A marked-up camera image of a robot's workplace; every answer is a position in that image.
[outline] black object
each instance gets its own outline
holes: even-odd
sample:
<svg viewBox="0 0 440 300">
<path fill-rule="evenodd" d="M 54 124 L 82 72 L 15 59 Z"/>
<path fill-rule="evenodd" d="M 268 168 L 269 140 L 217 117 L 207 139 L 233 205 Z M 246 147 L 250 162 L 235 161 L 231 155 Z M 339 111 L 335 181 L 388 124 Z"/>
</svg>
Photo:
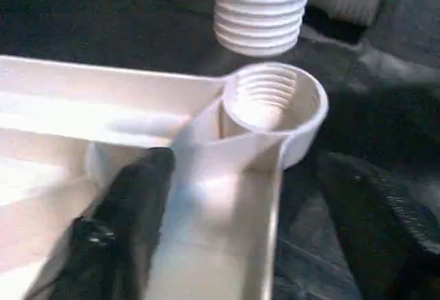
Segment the black object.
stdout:
<svg viewBox="0 0 440 300">
<path fill-rule="evenodd" d="M 167 148 L 125 166 L 73 221 L 26 299 L 141 299 L 174 168 Z"/>
<path fill-rule="evenodd" d="M 318 177 L 348 265 L 365 299 L 438 299 L 440 226 L 389 173 L 325 153 Z"/>
</svg>

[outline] black fabric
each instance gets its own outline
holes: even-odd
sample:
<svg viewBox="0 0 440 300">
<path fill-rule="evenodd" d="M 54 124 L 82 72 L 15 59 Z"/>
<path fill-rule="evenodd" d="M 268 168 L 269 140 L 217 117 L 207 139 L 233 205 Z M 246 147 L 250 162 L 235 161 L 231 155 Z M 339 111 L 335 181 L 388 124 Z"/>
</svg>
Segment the black fabric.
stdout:
<svg viewBox="0 0 440 300">
<path fill-rule="evenodd" d="M 440 225 L 408 187 L 364 160 L 323 153 L 317 170 L 346 260 L 365 299 L 438 299 Z"/>
<path fill-rule="evenodd" d="M 221 47 L 213 0 L 0 0 L 1 53 L 221 75 L 259 59 Z M 368 29 L 307 10 L 298 45 L 272 60 L 311 72 L 330 111 L 309 157 L 286 171 L 275 299 L 360 299 L 311 166 L 362 158 L 414 184 L 440 212 L 439 0 L 387 0 Z"/>
</svg>

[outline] circular opening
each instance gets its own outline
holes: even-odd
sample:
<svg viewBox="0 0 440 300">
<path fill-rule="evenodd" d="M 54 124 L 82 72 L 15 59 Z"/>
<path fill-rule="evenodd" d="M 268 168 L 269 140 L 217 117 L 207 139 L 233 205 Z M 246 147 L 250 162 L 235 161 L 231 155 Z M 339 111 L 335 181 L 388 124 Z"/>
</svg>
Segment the circular opening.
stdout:
<svg viewBox="0 0 440 300">
<path fill-rule="evenodd" d="M 289 131 L 310 121 L 320 108 L 318 85 L 305 72 L 283 64 L 245 67 L 223 94 L 230 117 L 251 131 Z"/>
</svg>

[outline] white plastic tray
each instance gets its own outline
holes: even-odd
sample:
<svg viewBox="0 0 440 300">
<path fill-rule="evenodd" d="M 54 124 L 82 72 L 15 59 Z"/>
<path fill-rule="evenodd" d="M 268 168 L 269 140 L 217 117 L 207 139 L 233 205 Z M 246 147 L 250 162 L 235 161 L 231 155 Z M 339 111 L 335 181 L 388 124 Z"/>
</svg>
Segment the white plastic tray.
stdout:
<svg viewBox="0 0 440 300">
<path fill-rule="evenodd" d="M 277 70 L 300 94 L 278 131 L 229 117 L 226 83 Z M 177 169 L 145 299 L 269 300 L 282 170 L 306 154 L 326 112 L 319 83 L 282 64 L 206 78 L 0 56 L 3 297 L 23 296 L 123 164 L 171 146 Z"/>
</svg>

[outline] black plastic piece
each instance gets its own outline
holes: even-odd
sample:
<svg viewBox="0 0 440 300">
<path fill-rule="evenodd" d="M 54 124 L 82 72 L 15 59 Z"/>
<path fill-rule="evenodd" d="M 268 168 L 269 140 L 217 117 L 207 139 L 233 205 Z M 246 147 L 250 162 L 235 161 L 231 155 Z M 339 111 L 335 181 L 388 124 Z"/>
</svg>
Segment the black plastic piece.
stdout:
<svg viewBox="0 0 440 300">
<path fill-rule="evenodd" d="M 26 299 L 141 299 L 174 168 L 167 148 L 125 166 L 102 201 L 72 222 Z"/>
</svg>

